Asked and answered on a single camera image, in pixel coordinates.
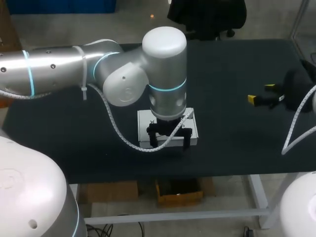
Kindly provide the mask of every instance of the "blue wall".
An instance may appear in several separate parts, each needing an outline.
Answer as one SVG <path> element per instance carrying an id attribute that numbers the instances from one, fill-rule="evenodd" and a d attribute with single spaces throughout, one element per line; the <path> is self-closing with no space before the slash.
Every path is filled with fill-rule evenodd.
<path id="1" fill-rule="evenodd" d="M 116 0 L 7 0 L 11 14 L 113 13 Z"/>

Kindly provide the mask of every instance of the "black wire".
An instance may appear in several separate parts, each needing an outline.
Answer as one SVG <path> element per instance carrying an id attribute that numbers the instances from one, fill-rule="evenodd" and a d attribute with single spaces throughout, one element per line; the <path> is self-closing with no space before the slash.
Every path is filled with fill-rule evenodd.
<path id="1" fill-rule="evenodd" d="M 118 216 L 129 216 L 128 214 L 122 214 L 122 215 L 118 215 Z M 140 229 L 142 231 L 142 237 L 145 237 L 145 233 L 144 233 L 144 230 L 143 230 L 143 226 L 140 222 L 138 222 L 139 226 L 140 226 Z"/>
<path id="2" fill-rule="evenodd" d="M 138 222 L 138 224 L 139 224 L 140 229 L 142 231 L 142 237 L 145 237 L 145 232 L 144 232 L 142 224 L 140 222 Z M 86 225 L 87 231 L 88 232 L 89 231 L 95 231 L 98 234 L 98 237 L 111 237 L 111 234 L 112 234 L 112 231 L 113 231 L 113 224 L 110 224 L 108 230 L 106 231 L 106 227 L 107 226 L 108 226 L 108 224 L 106 224 L 103 227 L 103 229 L 100 229 L 100 228 L 94 227 L 92 225 L 88 225 L 88 224 Z"/>
<path id="3" fill-rule="evenodd" d="M 138 222 L 139 226 L 140 226 L 140 229 L 142 230 L 142 237 L 145 237 L 145 234 L 144 234 L 144 230 L 143 230 L 143 227 L 142 227 L 142 224 L 140 222 Z"/>
<path id="4" fill-rule="evenodd" d="M 101 229 L 96 228 L 96 227 L 91 226 L 91 225 L 86 225 L 86 226 L 87 226 L 87 231 L 88 231 L 88 232 L 89 232 L 89 231 L 95 231 L 95 232 L 98 234 L 98 237 L 101 237 L 101 235 L 100 235 L 99 232 L 98 232 L 98 231 L 102 231 Z"/>

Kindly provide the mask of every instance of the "black table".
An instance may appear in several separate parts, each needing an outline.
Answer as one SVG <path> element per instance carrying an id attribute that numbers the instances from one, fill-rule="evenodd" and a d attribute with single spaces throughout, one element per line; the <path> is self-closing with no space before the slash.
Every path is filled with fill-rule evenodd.
<path id="1" fill-rule="evenodd" d="M 70 183 L 316 170 L 315 136 L 281 155 L 293 112 L 247 102 L 248 94 L 264 94 L 265 84 L 281 82 L 292 68 L 304 70 L 290 41 L 188 42 L 188 107 L 195 109 L 199 140 L 185 152 L 177 147 L 148 154 L 128 147 L 92 88 L 87 101 L 79 87 L 15 101 L 3 128 L 15 141 L 51 157 Z M 149 107 L 147 91 L 129 107 L 113 107 L 119 129 L 134 144 L 137 110 Z M 301 115 L 293 137 L 315 121 L 312 113 Z"/>

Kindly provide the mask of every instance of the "white box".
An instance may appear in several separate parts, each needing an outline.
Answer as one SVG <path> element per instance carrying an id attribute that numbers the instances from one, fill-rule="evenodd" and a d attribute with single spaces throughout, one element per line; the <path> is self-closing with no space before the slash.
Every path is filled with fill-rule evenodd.
<path id="1" fill-rule="evenodd" d="M 192 108 L 186 108 L 184 115 L 190 112 Z M 157 118 L 153 115 L 151 110 L 139 110 L 137 111 L 137 120 L 138 120 L 138 141 L 139 146 L 141 148 L 153 148 L 150 145 L 149 135 L 147 133 L 147 128 L 151 122 L 157 123 Z M 192 128 L 192 136 L 191 136 L 191 146 L 195 146 L 198 143 L 198 129 L 196 124 L 196 118 L 193 113 L 192 119 L 187 119 L 183 123 L 183 128 Z M 158 140 L 158 146 L 164 143 L 168 137 L 167 136 L 160 136 L 156 133 L 156 137 Z M 167 147 L 181 147 L 183 146 L 183 137 L 173 137 Z"/>

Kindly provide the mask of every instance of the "table frame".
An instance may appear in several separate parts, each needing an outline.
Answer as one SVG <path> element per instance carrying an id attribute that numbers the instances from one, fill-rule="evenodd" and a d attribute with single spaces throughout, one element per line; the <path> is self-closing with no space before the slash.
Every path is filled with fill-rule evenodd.
<path id="1" fill-rule="evenodd" d="M 260 227 L 262 229 L 270 229 L 277 221 L 279 204 L 285 190 L 298 177 L 298 175 L 299 173 L 288 173 L 270 202 L 267 200 L 260 175 L 248 175 L 247 178 L 249 180 L 252 195 L 256 204 L 256 208 L 252 209 L 91 217 L 85 218 L 84 220 L 86 224 L 89 225 L 104 225 L 115 223 L 258 216 Z M 71 188 L 77 198 L 79 185 L 72 184 Z"/>

